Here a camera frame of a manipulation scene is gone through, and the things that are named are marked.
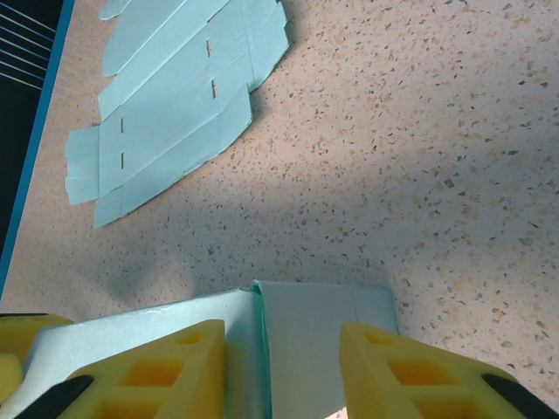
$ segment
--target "blue edge strip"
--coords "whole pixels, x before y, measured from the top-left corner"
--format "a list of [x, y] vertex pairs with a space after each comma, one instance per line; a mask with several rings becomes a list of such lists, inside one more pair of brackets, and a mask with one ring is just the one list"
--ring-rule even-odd
[[33, 129], [31, 130], [31, 138], [29, 139], [29, 147], [27, 148], [24, 167], [19, 179], [19, 186], [17, 187], [16, 200], [11, 211], [8, 233], [6, 234], [2, 256], [0, 257], [0, 304], [2, 302], [3, 288], [6, 285], [6, 278], [8, 277], [11, 255], [14, 251], [14, 245], [16, 244], [17, 230], [19, 229], [21, 216], [24, 212], [25, 198], [27, 197], [27, 191], [31, 183], [35, 159], [37, 159], [38, 145], [41, 141], [43, 128], [45, 127], [46, 113], [51, 103], [52, 89], [54, 88], [56, 74], [59, 70], [60, 60], [62, 59], [62, 50], [64, 49], [64, 42], [66, 41], [66, 33], [68, 32], [70, 19], [72, 18], [74, 2], [75, 0], [64, 0], [62, 4], [59, 25], [56, 30], [56, 35], [54, 36], [54, 42], [52, 43], [49, 65], [46, 69], [45, 82], [43, 83], [43, 90], [38, 100], [37, 113], [35, 114], [35, 121], [33, 122]]

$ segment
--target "speckled countertop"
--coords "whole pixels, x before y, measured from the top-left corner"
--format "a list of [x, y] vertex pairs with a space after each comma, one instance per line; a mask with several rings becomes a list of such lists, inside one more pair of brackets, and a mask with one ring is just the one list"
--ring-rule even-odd
[[390, 285], [402, 333], [559, 409], [559, 3], [286, 0], [226, 152], [120, 221], [70, 206], [114, 22], [77, 0], [4, 310], [81, 320], [255, 278]]

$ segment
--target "terrazzo surface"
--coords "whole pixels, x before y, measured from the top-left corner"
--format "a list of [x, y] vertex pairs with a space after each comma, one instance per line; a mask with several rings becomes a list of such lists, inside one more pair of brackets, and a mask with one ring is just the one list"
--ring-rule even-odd
[[559, 409], [559, 3], [286, 0], [292, 47], [215, 161], [106, 228], [64, 189], [114, 21], [77, 0], [3, 310], [389, 285], [401, 332]]

